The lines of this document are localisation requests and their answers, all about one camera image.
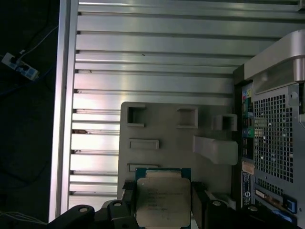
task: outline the metal frame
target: metal frame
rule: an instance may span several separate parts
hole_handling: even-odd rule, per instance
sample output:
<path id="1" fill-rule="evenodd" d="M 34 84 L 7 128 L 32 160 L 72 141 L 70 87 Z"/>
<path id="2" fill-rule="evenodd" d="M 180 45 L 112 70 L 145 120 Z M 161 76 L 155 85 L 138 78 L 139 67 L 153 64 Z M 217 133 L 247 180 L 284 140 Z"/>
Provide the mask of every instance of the metal frame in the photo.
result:
<path id="1" fill-rule="evenodd" d="M 282 62 L 293 59 L 296 65 L 305 57 L 305 30 L 298 30 L 280 39 L 264 52 L 244 64 L 244 79 L 250 80 L 257 74 L 262 73 Z"/>
<path id="2" fill-rule="evenodd" d="M 232 105 L 233 69 L 300 29 L 297 7 L 61 0 L 49 220 L 77 201 L 115 198 L 71 193 L 116 178 L 123 102 Z"/>

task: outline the dark floor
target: dark floor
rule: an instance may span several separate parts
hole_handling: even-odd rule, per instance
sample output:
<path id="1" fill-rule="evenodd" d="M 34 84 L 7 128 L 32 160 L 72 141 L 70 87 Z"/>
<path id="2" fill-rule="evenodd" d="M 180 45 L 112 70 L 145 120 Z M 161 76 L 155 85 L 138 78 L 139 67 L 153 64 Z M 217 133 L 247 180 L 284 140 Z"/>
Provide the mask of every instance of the dark floor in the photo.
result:
<path id="1" fill-rule="evenodd" d="M 1 3 L 0 55 L 7 52 L 16 55 L 25 48 L 31 37 L 44 26 L 48 4 L 48 0 Z M 59 0 L 51 0 L 48 25 L 30 47 L 58 24 L 58 16 Z M 0 211 L 18 211 L 45 222 L 49 210 L 57 33 L 55 30 L 23 59 L 41 75 L 52 67 L 43 79 L 7 94 L 20 84 L 22 77 L 0 63 Z M 2 215 L 0 228 L 34 227 Z"/>

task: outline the silver metal panel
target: silver metal panel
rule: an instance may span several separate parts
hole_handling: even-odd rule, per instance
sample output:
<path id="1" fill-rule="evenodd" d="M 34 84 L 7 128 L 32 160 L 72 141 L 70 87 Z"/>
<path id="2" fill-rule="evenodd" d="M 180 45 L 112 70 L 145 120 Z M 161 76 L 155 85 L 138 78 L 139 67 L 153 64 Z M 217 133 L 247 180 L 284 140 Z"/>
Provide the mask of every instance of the silver metal panel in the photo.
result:
<path id="1" fill-rule="evenodd" d="M 295 14 L 298 6 L 244 4 L 227 2 L 191 2 L 191 1 L 161 1 L 135 0 L 115 2 L 100 0 L 82 0 L 79 11 L 90 13 L 129 13 L 129 14 L 157 14 L 179 16 L 206 16 L 210 18 L 237 18 L 243 21 L 250 19 L 286 19 L 302 20 L 301 14 Z"/>
<path id="2" fill-rule="evenodd" d="M 118 173 L 118 156 L 113 155 L 71 155 L 72 171 L 101 172 L 108 175 Z"/>
<path id="3" fill-rule="evenodd" d="M 233 93 L 233 79 L 129 74 L 75 74 L 77 89 L 189 93 Z"/>
<path id="4" fill-rule="evenodd" d="M 217 38 L 158 37 L 122 34 L 79 34 L 76 49 L 114 52 L 170 52 L 254 56 L 273 44 L 272 41 Z"/>
<path id="5" fill-rule="evenodd" d="M 69 196 L 70 179 L 117 175 L 123 102 L 232 105 L 234 68 L 305 21 L 297 6 L 277 4 L 79 2 L 61 0 L 50 220 L 107 199 Z"/>
<path id="6" fill-rule="evenodd" d="M 119 136 L 72 134 L 71 149 L 119 151 Z"/>
<path id="7" fill-rule="evenodd" d="M 85 204 L 94 207 L 94 210 L 98 211 L 106 201 L 115 199 L 116 196 L 69 196 L 69 208 L 72 208 L 76 205 Z"/>
<path id="8" fill-rule="evenodd" d="M 70 14 L 70 34 L 69 34 L 69 49 L 68 49 L 68 63 L 67 63 L 67 83 L 66 83 L 66 98 L 65 98 L 65 120 L 64 120 L 64 136 L 63 136 L 63 155 L 62 167 L 70 167 L 70 153 L 71 153 L 71 118 L 72 118 L 72 104 L 73 104 L 73 85 L 74 85 L 74 66 L 75 66 L 75 43 L 77 32 L 77 3 L 71 2 Z M 68 209 L 69 202 L 69 175 L 68 169 L 62 170 L 61 180 L 61 213 Z"/>
<path id="9" fill-rule="evenodd" d="M 76 112 L 82 113 L 74 113 L 72 116 L 73 121 L 104 121 L 120 123 L 120 112 L 105 113 L 103 111 L 100 111 L 96 114 L 91 110 L 77 110 Z"/>
<path id="10" fill-rule="evenodd" d="M 244 79 L 250 79 L 283 61 L 305 57 L 305 30 L 298 30 L 244 64 Z"/>
<path id="11" fill-rule="evenodd" d="M 100 123 L 100 122 L 73 122 L 73 130 L 104 130 L 117 131 L 119 134 L 120 124 Z"/>
<path id="12" fill-rule="evenodd" d="M 185 18 L 156 18 L 118 15 L 83 15 L 78 17 L 79 31 L 112 31 L 141 33 L 174 33 L 217 36 L 244 36 L 282 38 L 283 32 L 290 33 L 303 28 L 302 24 L 267 22 L 262 27 L 253 21 L 217 21 Z"/>
<path id="13" fill-rule="evenodd" d="M 187 66 L 187 65 L 166 65 L 166 64 L 117 64 L 117 63 L 76 63 L 75 68 L 79 70 L 104 70 L 104 71 L 139 71 L 139 72 L 164 72 L 164 73 L 213 73 L 231 74 L 233 67 L 216 66 Z"/>
<path id="14" fill-rule="evenodd" d="M 82 183 L 82 182 L 90 182 L 90 183 L 106 183 L 106 184 L 117 184 L 118 177 L 117 176 L 97 176 L 97 175 L 70 175 L 70 182 L 74 183 Z"/>
<path id="15" fill-rule="evenodd" d="M 166 104 L 204 104 L 204 105 L 232 105 L 232 98 L 225 98 L 217 94 L 179 94 L 179 93 L 134 93 L 134 94 L 74 94 L 74 109 L 107 109 L 120 110 L 123 102 L 147 102 Z"/>
<path id="16" fill-rule="evenodd" d="M 55 83 L 55 105 L 53 124 L 53 145 L 52 145 L 52 167 L 51 167 L 51 188 L 49 221 L 60 215 L 61 206 L 61 173 L 62 173 L 62 147 L 63 147 L 63 124 L 65 111 L 65 91 L 62 89 L 66 84 L 66 70 L 68 61 L 69 28 L 70 28 L 70 4 L 61 0 L 60 21 L 58 28 L 58 46 L 56 62 L 56 83 Z"/>
<path id="17" fill-rule="evenodd" d="M 101 195 L 116 194 L 118 186 L 112 184 L 70 183 L 70 192 L 93 192 Z"/>
<path id="18" fill-rule="evenodd" d="M 248 57 L 204 57 L 170 53 L 124 53 L 124 52 L 91 52 L 80 51 L 76 54 L 76 62 L 111 62 L 111 63 L 153 63 L 203 66 L 238 67 L 250 60 Z"/>

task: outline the square slot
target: square slot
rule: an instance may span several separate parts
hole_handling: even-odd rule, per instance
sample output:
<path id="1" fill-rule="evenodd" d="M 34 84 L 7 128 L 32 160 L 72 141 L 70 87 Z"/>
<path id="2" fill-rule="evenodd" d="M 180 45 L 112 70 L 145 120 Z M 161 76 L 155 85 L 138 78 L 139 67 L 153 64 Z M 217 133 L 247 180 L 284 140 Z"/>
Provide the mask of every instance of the square slot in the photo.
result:
<path id="1" fill-rule="evenodd" d="M 128 107 L 127 126 L 145 127 L 144 124 L 145 106 Z"/>
<path id="2" fill-rule="evenodd" d="M 198 128 L 198 108 L 181 107 L 178 112 L 177 128 Z"/>

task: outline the power strip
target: power strip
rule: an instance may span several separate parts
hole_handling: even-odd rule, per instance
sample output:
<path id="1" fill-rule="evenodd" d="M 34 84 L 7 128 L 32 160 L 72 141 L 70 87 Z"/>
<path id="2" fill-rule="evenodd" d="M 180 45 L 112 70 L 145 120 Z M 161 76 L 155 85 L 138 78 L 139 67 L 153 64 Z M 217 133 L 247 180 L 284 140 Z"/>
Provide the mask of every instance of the power strip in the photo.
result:
<path id="1" fill-rule="evenodd" d="M 4 63 L 5 65 L 9 66 L 11 69 L 20 72 L 21 75 L 27 77 L 29 80 L 36 80 L 38 78 L 39 72 L 32 68 L 31 66 L 29 66 L 28 64 L 26 64 L 23 61 L 17 61 L 17 63 L 12 63 L 10 60 L 13 58 L 14 56 L 10 53 L 5 54 L 5 56 L 2 59 L 2 63 Z M 18 66 L 28 66 L 28 70 L 24 70 Z"/>

